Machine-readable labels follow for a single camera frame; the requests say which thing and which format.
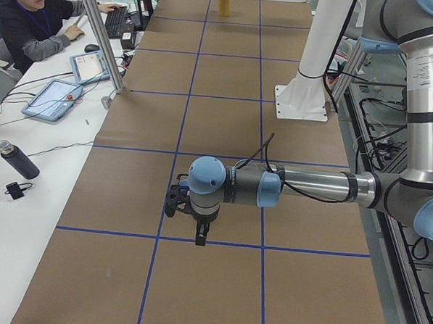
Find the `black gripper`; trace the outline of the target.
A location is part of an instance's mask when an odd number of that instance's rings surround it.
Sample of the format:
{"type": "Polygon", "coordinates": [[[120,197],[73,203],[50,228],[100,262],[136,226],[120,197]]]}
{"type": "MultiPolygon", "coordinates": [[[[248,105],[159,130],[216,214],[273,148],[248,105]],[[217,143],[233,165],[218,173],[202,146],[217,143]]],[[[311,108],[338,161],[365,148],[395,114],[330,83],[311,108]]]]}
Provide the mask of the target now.
{"type": "Polygon", "coordinates": [[[202,215],[197,212],[192,214],[197,221],[197,230],[195,232],[195,245],[205,246],[207,243],[207,233],[210,231],[210,224],[218,217],[218,213],[214,212],[209,215],[202,215]]]}

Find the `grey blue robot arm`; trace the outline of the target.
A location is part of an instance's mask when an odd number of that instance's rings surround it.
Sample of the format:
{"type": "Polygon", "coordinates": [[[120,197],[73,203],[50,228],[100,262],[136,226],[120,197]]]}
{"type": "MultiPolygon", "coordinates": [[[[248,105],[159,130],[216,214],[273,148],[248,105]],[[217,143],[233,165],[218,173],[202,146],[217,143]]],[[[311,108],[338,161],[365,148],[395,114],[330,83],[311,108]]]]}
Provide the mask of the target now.
{"type": "Polygon", "coordinates": [[[336,173],[215,157],[192,162],[188,178],[169,190],[167,215],[185,212],[206,244],[221,203],[273,207],[281,194],[326,203],[357,203],[387,214],[433,241],[433,0],[368,0],[362,44],[396,45],[407,58],[407,167],[394,173],[336,173]]]}

